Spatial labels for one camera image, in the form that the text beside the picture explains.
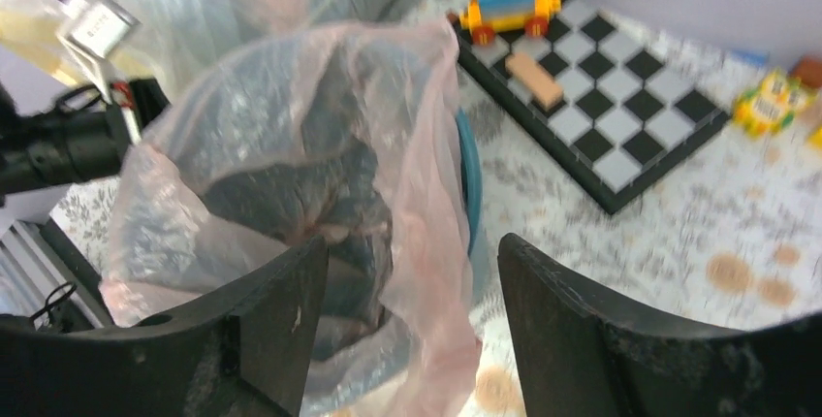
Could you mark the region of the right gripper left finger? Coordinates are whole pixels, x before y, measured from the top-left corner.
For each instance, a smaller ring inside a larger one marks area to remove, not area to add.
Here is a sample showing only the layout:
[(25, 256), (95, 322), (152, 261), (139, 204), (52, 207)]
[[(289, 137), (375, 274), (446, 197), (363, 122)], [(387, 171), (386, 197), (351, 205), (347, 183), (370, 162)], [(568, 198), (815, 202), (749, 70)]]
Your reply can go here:
[(296, 416), (329, 252), (319, 237), (130, 328), (1, 325), (5, 416)]

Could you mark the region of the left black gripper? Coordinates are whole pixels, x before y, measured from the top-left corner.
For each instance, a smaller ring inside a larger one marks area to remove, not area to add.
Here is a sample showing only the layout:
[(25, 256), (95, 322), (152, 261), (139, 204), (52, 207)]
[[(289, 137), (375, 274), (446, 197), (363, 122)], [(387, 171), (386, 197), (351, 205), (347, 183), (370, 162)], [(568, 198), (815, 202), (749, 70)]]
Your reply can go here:
[(142, 130), (169, 104), (156, 78), (110, 84), (109, 138), (113, 144), (137, 144)]

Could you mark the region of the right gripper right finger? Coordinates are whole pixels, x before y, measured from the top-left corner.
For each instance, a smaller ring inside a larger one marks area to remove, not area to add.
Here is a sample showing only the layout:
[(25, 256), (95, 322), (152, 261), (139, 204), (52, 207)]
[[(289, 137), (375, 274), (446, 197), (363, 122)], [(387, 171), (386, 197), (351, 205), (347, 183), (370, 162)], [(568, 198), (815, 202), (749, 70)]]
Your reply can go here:
[(530, 416), (817, 416), (821, 317), (754, 331), (632, 300), (509, 234), (498, 267)]

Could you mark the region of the teal plastic trash bin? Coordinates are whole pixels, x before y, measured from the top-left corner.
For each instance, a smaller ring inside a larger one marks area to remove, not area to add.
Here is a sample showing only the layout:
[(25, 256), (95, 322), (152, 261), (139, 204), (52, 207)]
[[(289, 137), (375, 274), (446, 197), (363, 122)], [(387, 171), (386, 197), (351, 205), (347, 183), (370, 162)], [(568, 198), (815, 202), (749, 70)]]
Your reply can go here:
[(468, 324), (490, 287), (492, 270), (481, 223), (480, 160), (464, 112), (457, 114), (465, 212), (470, 230), (466, 262), (471, 300), (447, 318), (434, 339), (420, 339), (384, 310), (378, 329), (358, 333), (349, 317), (322, 317), (318, 355), (310, 367), (303, 416), (455, 416), (474, 387), (480, 340)]

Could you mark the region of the pink trash bag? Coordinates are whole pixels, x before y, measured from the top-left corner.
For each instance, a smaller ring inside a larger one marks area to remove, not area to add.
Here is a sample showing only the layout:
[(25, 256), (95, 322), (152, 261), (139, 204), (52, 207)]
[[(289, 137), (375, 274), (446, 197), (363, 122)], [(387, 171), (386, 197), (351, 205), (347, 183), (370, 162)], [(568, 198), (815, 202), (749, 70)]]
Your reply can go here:
[(100, 290), (133, 326), (320, 236), (322, 317), (434, 339), (471, 300), (445, 20), (354, 21), (222, 58), (143, 132), (120, 175)]

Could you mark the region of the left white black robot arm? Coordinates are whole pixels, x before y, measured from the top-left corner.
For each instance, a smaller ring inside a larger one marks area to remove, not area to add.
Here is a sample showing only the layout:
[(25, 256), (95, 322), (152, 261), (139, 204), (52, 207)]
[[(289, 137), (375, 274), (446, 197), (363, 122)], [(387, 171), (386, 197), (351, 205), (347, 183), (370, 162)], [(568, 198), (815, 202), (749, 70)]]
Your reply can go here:
[(18, 114), (12, 96), (1, 90), (2, 205), (9, 195), (120, 172), (130, 145), (120, 107), (130, 106), (142, 129), (169, 101), (154, 78), (118, 81), (110, 87), (110, 102), (87, 83), (56, 97), (49, 110), (29, 116)]

